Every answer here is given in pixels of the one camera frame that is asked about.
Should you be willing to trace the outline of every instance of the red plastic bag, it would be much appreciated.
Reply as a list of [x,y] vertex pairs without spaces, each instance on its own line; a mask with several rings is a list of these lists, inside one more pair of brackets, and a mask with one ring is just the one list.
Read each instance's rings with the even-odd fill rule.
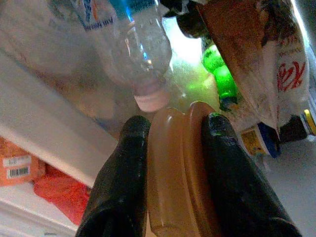
[[89,200],[86,185],[48,165],[46,174],[35,181],[34,192],[80,224]]

